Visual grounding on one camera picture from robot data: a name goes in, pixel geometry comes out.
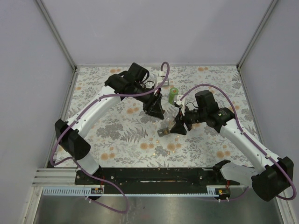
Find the grey weekly pill organizer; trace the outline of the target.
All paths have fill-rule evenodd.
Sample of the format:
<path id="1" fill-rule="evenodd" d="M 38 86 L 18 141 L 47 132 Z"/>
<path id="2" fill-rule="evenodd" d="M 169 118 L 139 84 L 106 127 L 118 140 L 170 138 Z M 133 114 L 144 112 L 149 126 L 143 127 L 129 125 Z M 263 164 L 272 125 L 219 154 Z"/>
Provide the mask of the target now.
<path id="1" fill-rule="evenodd" d="M 159 130 L 157 130 L 157 134 L 159 137 L 164 137 L 164 136 L 170 134 L 170 129 L 168 127 L 159 129 Z"/>

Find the green pill bottle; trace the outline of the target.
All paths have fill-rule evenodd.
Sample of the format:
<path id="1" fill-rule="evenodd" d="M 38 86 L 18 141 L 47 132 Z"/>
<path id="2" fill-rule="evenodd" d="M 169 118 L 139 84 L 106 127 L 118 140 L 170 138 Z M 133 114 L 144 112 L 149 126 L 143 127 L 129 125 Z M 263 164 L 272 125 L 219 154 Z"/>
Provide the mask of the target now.
<path id="1" fill-rule="evenodd" d="M 177 92 L 175 92 L 175 93 L 173 93 L 173 92 L 170 92 L 169 93 L 169 98 L 168 98 L 168 102 L 169 102 L 169 104 L 173 104 L 173 102 L 174 102 L 174 98 L 176 97 L 178 95 L 178 93 Z"/>

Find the green bottle cap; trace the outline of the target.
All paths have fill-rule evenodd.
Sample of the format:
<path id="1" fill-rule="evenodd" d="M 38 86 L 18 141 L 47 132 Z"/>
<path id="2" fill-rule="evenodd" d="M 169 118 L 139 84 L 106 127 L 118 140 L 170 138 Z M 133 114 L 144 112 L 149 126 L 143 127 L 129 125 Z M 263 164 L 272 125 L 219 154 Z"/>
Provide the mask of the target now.
<path id="1" fill-rule="evenodd" d="M 170 90 L 169 90 L 169 94 L 170 94 L 170 95 L 178 95 L 178 92 L 179 92 L 179 90 L 178 90 L 178 88 L 176 88 L 176 87 L 172 87 L 172 88 L 170 88 Z"/>

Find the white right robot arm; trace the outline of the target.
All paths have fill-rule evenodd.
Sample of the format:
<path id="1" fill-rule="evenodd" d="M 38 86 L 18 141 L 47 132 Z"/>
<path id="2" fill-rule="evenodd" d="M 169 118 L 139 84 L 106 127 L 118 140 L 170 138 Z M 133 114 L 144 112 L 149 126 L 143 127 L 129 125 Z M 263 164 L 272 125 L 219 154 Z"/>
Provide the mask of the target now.
<path id="1" fill-rule="evenodd" d="M 227 181 L 252 187 L 264 201 L 270 201 L 289 187 L 293 187 L 293 162 L 281 158 L 252 136 L 228 108 L 220 108 L 209 90 L 195 94 L 197 106 L 189 110 L 182 95 L 176 95 L 173 104 L 179 108 L 171 133 L 186 135 L 194 124 L 206 123 L 222 137 L 231 141 L 252 164 L 236 165 L 223 160 L 213 166 L 213 181 L 222 185 Z"/>

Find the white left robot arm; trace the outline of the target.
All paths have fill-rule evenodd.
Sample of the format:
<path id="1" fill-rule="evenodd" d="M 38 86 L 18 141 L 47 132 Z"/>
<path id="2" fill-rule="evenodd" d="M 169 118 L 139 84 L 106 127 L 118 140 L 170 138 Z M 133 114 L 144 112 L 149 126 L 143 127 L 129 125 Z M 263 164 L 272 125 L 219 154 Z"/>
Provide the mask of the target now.
<path id="1" fill-rule="evenodd" d="M 136 63 L 132 63 L 128 70 L 109 76 L 100 92 L 81 111 L 67 121 L 59 119 L 55 123 L 57 141 L 52 153 L 61 146 L 77 166 L 86 172 L 85 179 L 90 184 L 99 183 L 101 167 L 92 156 L 91 146 L 85 137 L 92 126 L 124 98 L 131 97 L 142 102 L 145 114 L 163 120 L 161 88 L 168 81 L 170 66 L 167 62 L 162 65 L 167 67 L 167 71 L 159 71 L 151 88 L 145 86 L 150 72 Z"/>

